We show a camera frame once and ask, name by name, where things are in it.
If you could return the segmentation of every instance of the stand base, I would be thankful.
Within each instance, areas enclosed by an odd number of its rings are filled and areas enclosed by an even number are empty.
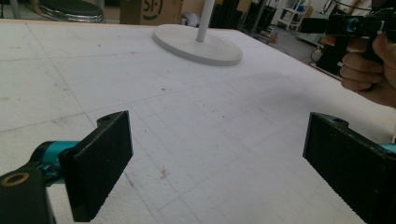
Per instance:
[[[242,50],[220,36],[206,34],[205,41],[196,40],[198,29],[166,24],[154,31],[155,42],[182,58],[211,65],[232,66],[242,60]]]

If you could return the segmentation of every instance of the person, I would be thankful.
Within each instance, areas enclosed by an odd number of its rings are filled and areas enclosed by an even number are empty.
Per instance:
[[[334,45],[335,37],[326,36],[325,42]],[[348,47],[363,52],[366,43],[367,39],[355,38]],[[396,108],[396,44],[384,33],[375,38],[373,50],[384,61],[382,64],[365,60],[359,52],[348,53],[343,58],[341,84],[370,101]]]

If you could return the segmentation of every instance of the table surface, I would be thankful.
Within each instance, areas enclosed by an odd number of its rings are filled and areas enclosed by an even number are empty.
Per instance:
[[[92,223],[363,223],[303,158],[309,113],[389,142],[394,109],[236,31],[217,67],[160,48],[152,27],[0,22],[0,174],[48,140],[129,110],[134,156]],[[48,188],[72,223],[63,185]]]

